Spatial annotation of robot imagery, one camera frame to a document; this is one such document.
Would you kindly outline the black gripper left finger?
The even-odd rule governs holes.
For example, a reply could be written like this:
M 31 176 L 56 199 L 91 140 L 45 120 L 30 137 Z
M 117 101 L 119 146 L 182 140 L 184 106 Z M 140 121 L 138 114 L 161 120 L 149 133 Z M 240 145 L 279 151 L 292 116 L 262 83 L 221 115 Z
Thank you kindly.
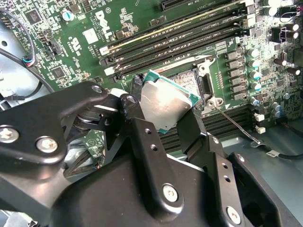
M 51 221 L 56 202 L 71 186 L 58 181 L 67 144 L 77 136 L 76 118 L 87 110 L 98 117 L 90 128 L 105 132 L 104 167 L 130 156 L 152 203 L 168 212 L 182 208 L 173 170 L 138 99 L 115 97 L 89 81 L 0 114 L 0 207 Z

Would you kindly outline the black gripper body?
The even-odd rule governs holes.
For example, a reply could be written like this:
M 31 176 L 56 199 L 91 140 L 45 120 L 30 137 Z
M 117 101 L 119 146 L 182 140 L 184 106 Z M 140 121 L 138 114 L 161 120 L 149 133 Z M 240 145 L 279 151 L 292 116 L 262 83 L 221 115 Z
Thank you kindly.
M 135 168 L 124 156 L 80 179 L 60 196 L 53 227 L 279 227 L 282 202 L 248 163 L 235 154 L 218 158 L 209 171 L 168 158 L 183 207 L 155 206 Z

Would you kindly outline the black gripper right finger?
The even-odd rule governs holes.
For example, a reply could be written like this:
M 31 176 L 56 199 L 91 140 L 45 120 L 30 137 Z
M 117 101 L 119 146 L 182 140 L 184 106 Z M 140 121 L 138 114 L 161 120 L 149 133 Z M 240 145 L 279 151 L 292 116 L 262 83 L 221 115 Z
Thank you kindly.
M 212 227 L 296 227 L 298 220 L 240 153 L 226 154 L 202 119 L 188 111 L 177 123 L 187 161 L 204 171 L 203 214 Z

